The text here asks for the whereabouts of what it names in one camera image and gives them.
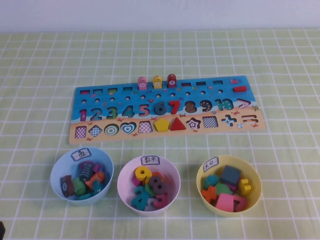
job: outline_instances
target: light blue bowl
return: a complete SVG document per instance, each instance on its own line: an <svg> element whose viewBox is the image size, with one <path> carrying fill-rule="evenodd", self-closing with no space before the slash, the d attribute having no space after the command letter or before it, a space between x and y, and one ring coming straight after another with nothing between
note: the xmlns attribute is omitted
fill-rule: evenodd
<svg viewBox="0 0 320 240"><path fill-rule="evenodd" d="M84 200L77 200L74 194L70 197L65 197L62 189L60 179L66 175L71 175L72 180L78 178L80 175L80 164L85 161L92 161L101 165L100 171L105 174L105 187L98 194ZM62 199L78 205L92 205L102 199L110 189L111 181L114 176L114 164L104 151L96 147L80 147L64 154L53 166L50 175L50 183L53 191Z"/></svg>

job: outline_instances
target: pink bowl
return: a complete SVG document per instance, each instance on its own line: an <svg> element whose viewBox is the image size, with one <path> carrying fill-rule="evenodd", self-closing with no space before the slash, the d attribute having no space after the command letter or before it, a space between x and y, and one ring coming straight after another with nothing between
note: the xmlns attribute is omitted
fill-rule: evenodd
<svg viewBox="0 0 320 240"><path fill-rule="evenodd" d="M134 189L135 185L132 178L135 175L135 169L139 166L148 167L151 172L159 172L165 178L167 186L168 204L156 209L147 206L145 211L137 210L130 205L133 198L136 197ZM128 208L142 216L155 216L163 213L178 196L181 186L180 174L177 168L167 159L157 155L138 156L129 161L121 170L117 180L117 190L121 200Z"/></svg>

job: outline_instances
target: red triangle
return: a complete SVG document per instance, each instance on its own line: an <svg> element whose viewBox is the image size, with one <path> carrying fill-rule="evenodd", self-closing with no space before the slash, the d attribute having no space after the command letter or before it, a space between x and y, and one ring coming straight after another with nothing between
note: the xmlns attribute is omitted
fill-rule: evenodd
<svg viewBox="0 0 320 240"><path fill-rule="evenodd" d="M174 119L170 127L170 131L176 131L176 130L186 130L185 125L177 117Z"/></svg>

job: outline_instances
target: number puzzle board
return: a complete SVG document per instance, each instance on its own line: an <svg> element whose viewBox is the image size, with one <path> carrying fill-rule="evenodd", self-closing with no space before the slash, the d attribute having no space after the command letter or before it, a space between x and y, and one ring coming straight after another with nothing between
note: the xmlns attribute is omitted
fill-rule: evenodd
<svg viewBox="0 0 320 240"><path fill-rule="evenodd" d="M176 87L147 83L77 87L69 143L120 141L174 135L250 131L265 128L246 76L184 79ZM246 91L234 92L235 87ZM171 130L178 118L181 130ZM158 132L155 122L166 121Z"/></svg>

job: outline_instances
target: plastic bowl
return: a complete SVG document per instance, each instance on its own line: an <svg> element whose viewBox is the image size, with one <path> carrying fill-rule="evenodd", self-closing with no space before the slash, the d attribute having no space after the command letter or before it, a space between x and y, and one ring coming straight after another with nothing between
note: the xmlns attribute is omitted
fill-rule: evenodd
<svg viewBox="0 0 320 240"><path fill-rule="evenodd" d="M205 200L205 198L201 195L201 190L203 189L206 177L209 175L217 175L220 178L226 165L239 169L241 171L241 178L248 179L249 184L251 185L251 191L246 196L248 204L246 205L244 210L239 212L227 212L220 210L208 203ZM236 217L248 212L257 204L262 194L262 183L256 170L243 159L230 155L216 156L203 163L196 175L196 187L204 205L211 212L222 217Z"/></svg>
<svg viewBox="0 0 320 240"><path fill-rule="evenodd" d="M74 194L70 197L65 197L60 179L66 175L71 175L72 179L78 178L80 174L80 164L85 161L92 161L101 165L100 171L104 172L105 181L104 188L98 194L84 200L77 200ZM111 181L114 176L114 164L104 151L96 147L80 147L64 154L53 166L50 175L50 183L53 191L61 199L64 199L77 206L92 205L102 199L110 189Z"/></svg>
<svg viewBox="0 0 320 240"><path fill-rule="evenodd" d="M166 181L168 204L160 209L152 208L145 211L137 210L131 206L131 201L136 197L135 185L132 178L135 175L135 169L140 166L148 167L151 172L159 172ZM129 161L121 170L117 180L117 191L124 204L135 213L142 216L156 216L166 211L178 196L181 186L180 174L169 160L157 155L138 156Z"/></svg>

